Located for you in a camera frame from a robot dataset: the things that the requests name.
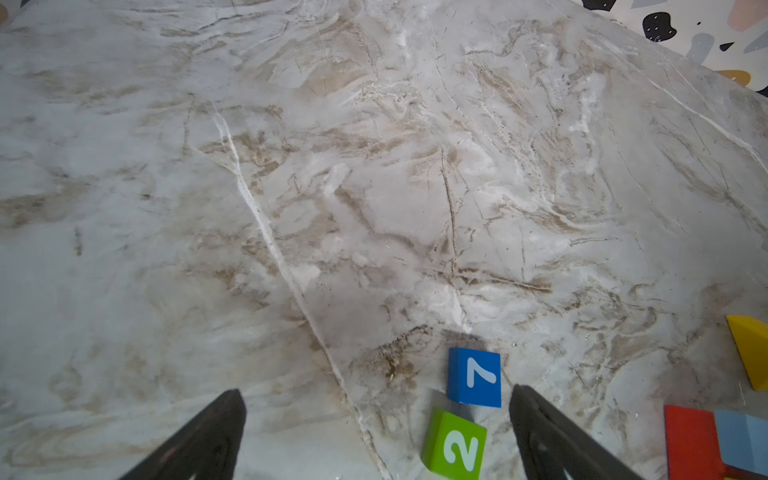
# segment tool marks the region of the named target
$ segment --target light blue block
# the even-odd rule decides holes
[[[768,475],[768,421],[746,416],[746,430],[750,434],[755,473]]]
[[[720,457],[726,465],[768,475],[768,422],[743,413],[715,410]]]
[[[481,350],[451,348],[448,398],[466,405],[502,406],[502,356]]]

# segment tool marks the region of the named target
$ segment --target green block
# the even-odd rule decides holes
[[[451,480],[477,480],[487,434],[480,425],[435,409],[422,462],[431,472]]]

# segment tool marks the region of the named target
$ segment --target toy block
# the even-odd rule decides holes
[[[752,388],[768,390],[768,324],[748,315],[727,315],[728,326]]]
[[[670,480],[755,478],[720,458],[715,415],[706,410],[664,406]]]
[[[448,353],[448,398],[466,405],[502,406],[502,356],[481,350],[451,348]]]
[[[430,472],[451,480],[477,480],[487,434],[480,425],[435,408],[422,462]]]
[[[715,425],[723,463],[768,478],[768,422],[716,410]]]

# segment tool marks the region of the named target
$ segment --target yellow block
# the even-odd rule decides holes
[[[752,388],[768,390],[768,324],[748,315],[726,315]]]

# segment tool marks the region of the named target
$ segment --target marble surface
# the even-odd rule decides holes
[[[648,479],[665,403],[768,414],[768,100],[568,0],[41,0],[0,91],[3,478],[234,387],[238,478],[434,478],[450,346]]]

